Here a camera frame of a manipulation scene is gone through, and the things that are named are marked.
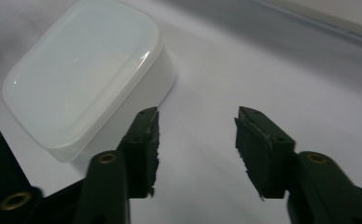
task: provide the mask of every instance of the screw hole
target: screw hole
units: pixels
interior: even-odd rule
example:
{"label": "screw hole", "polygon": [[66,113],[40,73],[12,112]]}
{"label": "screw hole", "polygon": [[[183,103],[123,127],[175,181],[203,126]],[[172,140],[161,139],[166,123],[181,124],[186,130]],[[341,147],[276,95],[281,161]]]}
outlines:
{"label": "screw hole", "polygon": [[312,161],[314,163],[318,163],[318,164],[325,164],[327,163],[327,159],[319,154],[315,154],[315,153],[311,153],[309,155],[307,155],[307,158],[309,159],[309,161]]}
{"label": "screw hole", "polygon": [[111,154],[111,153],[107,153],[107,154],[104,154],[103,156],[101,156],[99,158],[99,162],[102,163],[102,164],[107,164],[107,163],[110,163],[110,162],[114,161],[116,158],[117,158],[116,155]]}
{"label": "screw hole", "polygon": [[0,209],[6,211],[17,209],[28,203],[31,198],[32,195],[28,191],[14,193],[1,202]]}

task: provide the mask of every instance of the white plastic container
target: white plastic container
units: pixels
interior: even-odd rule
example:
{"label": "white plastic container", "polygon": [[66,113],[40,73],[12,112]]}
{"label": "white plastic container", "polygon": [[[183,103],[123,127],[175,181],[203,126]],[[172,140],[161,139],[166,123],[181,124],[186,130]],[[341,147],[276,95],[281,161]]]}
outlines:
{"label": "white plastic container", "polygon": [[115,149],[136,113],[159,105],[175,73],[156,23],[111,0],[71,6],[12,68],[3,99],[58,161]]}

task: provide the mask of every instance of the brass insert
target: brass insert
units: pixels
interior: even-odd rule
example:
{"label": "brass insert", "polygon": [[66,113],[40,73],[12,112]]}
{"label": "brass insert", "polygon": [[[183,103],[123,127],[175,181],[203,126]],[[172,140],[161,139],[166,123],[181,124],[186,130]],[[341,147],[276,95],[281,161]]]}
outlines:
{"label": "brass insert", "polygon": [[112,153],[106,153],[99,158],[99,162],[102,164],[107,164],[107,163],[114,161],[116,158],[117,158],[116,155],[114,155]]}
{"label": "brass insert", "polygon": [[28,191],[14,193],[1,202],[0,209],[6,211],[17,209],[28,203],[31,198],[32,194]]}
{"label": "brass insert", "polygon": [[327,163],[327,158],[320,154],[310,153],[309,155],[307,155],[307,158],[309,159],[309,161],[312,161],[314,163],[318,163],[318,164]]}

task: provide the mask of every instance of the white table surface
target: white table surface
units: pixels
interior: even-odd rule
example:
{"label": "white table surface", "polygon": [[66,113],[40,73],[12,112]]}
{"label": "white table surface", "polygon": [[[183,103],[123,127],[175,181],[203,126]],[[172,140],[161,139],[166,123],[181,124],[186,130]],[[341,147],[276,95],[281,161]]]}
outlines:
{"label": "white table surface", "polygon": [[[59,163],[1,99],[4,78],[74,0],[0,1],[0,130],[33,186],[49,195],[83,177]],[[362,187],[362,45],[247,0],[130,0],[158,22],[178,70],[160,106],[160,167],[132,223],[289,223],[262,202],[234,147],[239,105],[265,113],[297,151],[334,159]]]}

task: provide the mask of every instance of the plastic container lid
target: plastic container lid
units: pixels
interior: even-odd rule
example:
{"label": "plastic container lid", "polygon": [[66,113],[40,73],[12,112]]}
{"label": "plastic container lid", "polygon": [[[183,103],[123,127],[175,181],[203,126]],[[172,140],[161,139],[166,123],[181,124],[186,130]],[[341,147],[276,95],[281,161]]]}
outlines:
{"label": "plastic container lid", "polygon": [[79,1],[12,68],[3,98],[42,148],[77,154],[160,50],[147,15],[116,1]]}

